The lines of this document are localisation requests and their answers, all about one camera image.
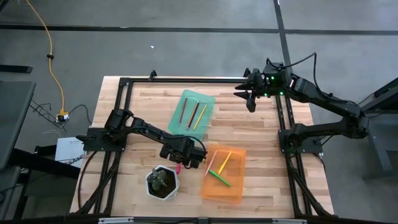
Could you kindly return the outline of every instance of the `concrete floor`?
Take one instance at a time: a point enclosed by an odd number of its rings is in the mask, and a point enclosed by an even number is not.
[[[136,27],[278,28],[272,0],[31,0],[47,24]],[[394,0],[280,0],[286,29],[397,30],[398,1]],[[0,22],[38,24],[28,6],[11,0]],[[195,75],[240,77],[246,67],[262,68],[265,58],[282,61],[278,34],[220,34],[168,32],[52,31],[53,70],[65,92],[66,109],[85,104],[94,115],[105,75]],[[291,61],[318,52],[317,80],[323,91],[361,101],[397,77],[397,36],[288,35]],[[60,107],[59,90],[52,80],[44,31],[2,30],[0,63],[29,65],[30,75],[0,73],[0,80],[32,80],[34,100]],[[312,80],[312,62],[294,72]],[[311,105],[314,123],[339,119]],[[63,137],[85,134],[85,112],[76,110]],[[17,147],[56,143],[44,135],[53,126],[28,112]],[[335,213],[341,217],[396,222],[398,182],[364,183],[362,176],[379,168],[366,139],[333,137],[325,146],[326,176]],[[37,188],[46,185],[43,180]],[[73,190],[34,197],[26,217],[63,215]]]

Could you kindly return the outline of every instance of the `translucent orange tray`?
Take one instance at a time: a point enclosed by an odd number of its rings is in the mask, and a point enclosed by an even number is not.
[[[216,157],[210,169],[217,174],[229,152],[232,152],[224,169],[219,174],[231,186],[228,186],[209,172],[203,181],[201,196],[207,199],[237,204],[242,200],[246,150],[216,144],[209,145],[205,171],[208,169],[216,151]]]

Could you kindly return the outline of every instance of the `colored pencil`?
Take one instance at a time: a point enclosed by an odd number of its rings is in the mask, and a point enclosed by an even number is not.
[[[205,177],[206,177],[207,173],[209,173],[209,170],[211,168],[211,165],[213,164],[214,158],[216,157],[216,154],[217,154],[217,151],[214,152],[213,158],[211,158],[211,161],[209,163],[209,167],[207,167],[207,170],[205,172]]]
[[[228,162],[228,159],[229,159],[229,157],[231,156],[231,154],[232,154],[232,152],[229,152],[228,156],[227,156],[226,159],[224,160],[223,165],[221,165],[220,169],[218,170],[218,175],[220,175],[221,172],[223,171],[224,166],[225,166],[225,164]]]
[[[197,101],[197,105],[195,106],[195,109],[192,111],[191,119],[189,120],[189,123],[188,123],[188,126],[187,126],[187,130],[191,127],[193,118],[195,117],[195,114],[198,111],[198,106],[199,106],[199,100]]]
[[[198,118],[198,121],[197,121],[197,123],[195,124],[195,126],[193,127],[194,130],[197,128],[198,123],[199,123],[199,121],[200,121],[200,119],[201,119],[201,116],[204,114],[204,112],[205,112],[205,110],[206,110],[206,107],[207,107],[207,104],[205,104],[205,107],[204,107],[203,110],[201,111],[201,113],[200,113],[200,115],[199,115],[199,118]]]
[[[218,174],[216,174],[216,172],[214,172],[214,171],[212,171],[212,170],[209,170],[209,172],[210,172],[211,174],[213,174],[213,176],[219,178],[220,181],[224,182],[226,185],[231,186],[230,183],[228,183],[226,180],[224,180],[224,178],[222,178],[222,177],[220,177]]]
[[[185,106],[187,105],[187,99],[188,99],[188,98],[185,99],[184,105],[182,106],[182,112],[181,112],[181,117],[180,117],[180,124],[181,124],[181,121],[182,121],[182,116],[184,115]]]

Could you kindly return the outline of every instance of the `translucent green tray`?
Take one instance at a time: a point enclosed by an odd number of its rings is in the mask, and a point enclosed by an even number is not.
[[[184,114],[182,116],[182,120],[180,123],[181,112],[184,106],[185,99],[187,99],[187,104],[185,105]],[[187,129],[189,120],[193,111],[195,110],[195,106],[197,101],[199,100],[199,106],[195,116],[193,117],[192,124],[189,129]],[[212,96],[206,96],[191,90],[184,90],[180,101],[178,102],[177,108],[174,111],[173,117],[169,124],[169,130],[172,134],[185,134],[194,136],[200,140],[202,140],[203,135],[205,134],[208,123],[213,114],[214,104],[216,99]],[[203,111],[205,105],[207,105],[206,110],[203,112],[199,123],[194,129],[195,124],[197,123],[201,112]]]

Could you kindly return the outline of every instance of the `wooden table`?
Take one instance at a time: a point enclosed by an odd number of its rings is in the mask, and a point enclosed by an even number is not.
[[[93,127],[102,128],[114,108],[119,78],[104,77]],[[157,165],[174,169],[176,163],[159,157],[161,144],[140,135],[130,134],[119,166],[112,216],[230,218],[294,216],[285,159],[280,152],[277,138],[279,120],[275,98],[257,99],[256,112],[250,113],[246,109],[245,101],[233,95],[235,86],[236,84],[229,83],[135,83],[130,110],[146,122],[167,130],[182,91],[189,89],[214,96],[216,105],[203,142],[247,150],[242,202],[238,205],[229,205],[201,198],[205,163],[200,164],[198,169],[181,170],[178,176],[180,188],[172,200],[163,202],[147,196],[145,176],[151,169]],[[292,101],[292,106],[296,123],[312,124],[308,104]],[[98,185],[103,157],[104,153],[97,153],[84,174],[81,188],[83,203]],[[333,213],[321,162],[311,154],[303,154],[302,157],[308,188],[323,207]],[[105,189],[101,210],[104,208],[107,192]],[[77,189],[71,212],[78,209],[76,193]],[[300,190],[298,194],[300,208],[303,211]]]

